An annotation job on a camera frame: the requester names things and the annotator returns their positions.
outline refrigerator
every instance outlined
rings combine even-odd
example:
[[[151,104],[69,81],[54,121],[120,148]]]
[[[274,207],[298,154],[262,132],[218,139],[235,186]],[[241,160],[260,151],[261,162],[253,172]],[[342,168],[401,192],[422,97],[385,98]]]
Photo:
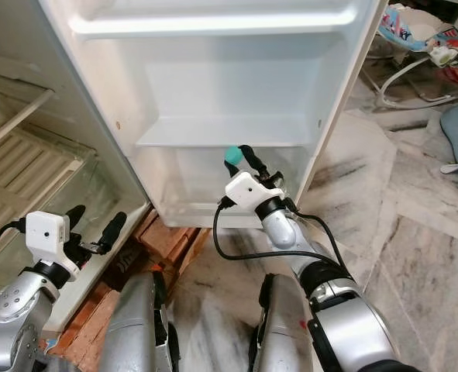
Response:
[[[373,39],[383,0],[0,0],[0,227],[87,206],[92,257],[45,326],[62,332],[150,204],[168,226],[211,226],[230,146],[247,144],[305,193]],[[257,228],[228,210],[220,225]],[[32,257],[0,242],[0,289]]]

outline baby bouncer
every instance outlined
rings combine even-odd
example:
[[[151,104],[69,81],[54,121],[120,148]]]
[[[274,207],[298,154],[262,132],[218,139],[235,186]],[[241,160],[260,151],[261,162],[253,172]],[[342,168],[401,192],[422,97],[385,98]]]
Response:
[[[405,76],[415,67],[431,63],[436,67],[436,78],[452,82],[458,87],[458,29],[456,27],[442,22],[425,11],[394,4],[385,9],[377,33],[393,46],[405,50],[404,55],[409,54],[414,61],[399,67],[398,72],[390,76],[382,86],[379,86],[363,69],[363,75],[377,91],[376,106],[390,109],[423,109],[458,99],[458,89],[455,92],[430,98]],[[394,55],[382,56],[382,58],[393,60]],[[387,89],[401,77],[408,81],[423,103],[406,105],[394,102],[386,96]]]

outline marble floor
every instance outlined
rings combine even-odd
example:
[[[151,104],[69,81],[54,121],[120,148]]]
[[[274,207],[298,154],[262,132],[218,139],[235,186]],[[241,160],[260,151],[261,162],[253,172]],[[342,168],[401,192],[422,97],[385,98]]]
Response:
[[[372,113],[368,99],[358,81],[300,207],[329,224],[401,360],[424,372],[458,371],[458,176],[439,172],[453,161],[440,112]],[[221,244],[233,253],[267,249],[264,234],[248,229],[222,231]],[[282,259],[225,261],[206,243],[169,305],[181,371],[247,370],[267,273],[290,272]]]

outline white bracket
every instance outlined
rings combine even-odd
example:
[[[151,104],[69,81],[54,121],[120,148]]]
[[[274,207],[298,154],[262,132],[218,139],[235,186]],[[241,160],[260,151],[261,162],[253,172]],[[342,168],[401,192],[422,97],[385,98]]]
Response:
[[[67,215],[52,215],[46,212],[30,212],[26,216],[26,245],[33,254],[34,262],[59,264],[74,281],[79,268],[64,253],[64,244],[70,237],[70,222]]]
[[[258,205],[276,196],[284,200],[284,192],[280,188],[265,188],[246,171],[240,171],[226,185],[226,195],[248,211],[254,211]]]

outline cable connector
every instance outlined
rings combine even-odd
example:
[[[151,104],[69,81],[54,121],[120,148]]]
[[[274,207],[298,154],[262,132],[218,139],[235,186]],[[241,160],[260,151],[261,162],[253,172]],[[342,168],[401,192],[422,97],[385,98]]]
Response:
[[[18,221],[14,221],[14,226],[17,230],[19,230],[22,234],[26,233],[26,218],[22,217]]]
[[[218,204],[222,209],[227,209],[236,205],[236,203],[228,196],[221,198]]]
[[[288,207],[289,211],[293,213],[296,213],[299,210],[297,205],[294,203],[294,201],[291,198],[289,198],[288,196],[284,199],[284,204],[286,207]]]

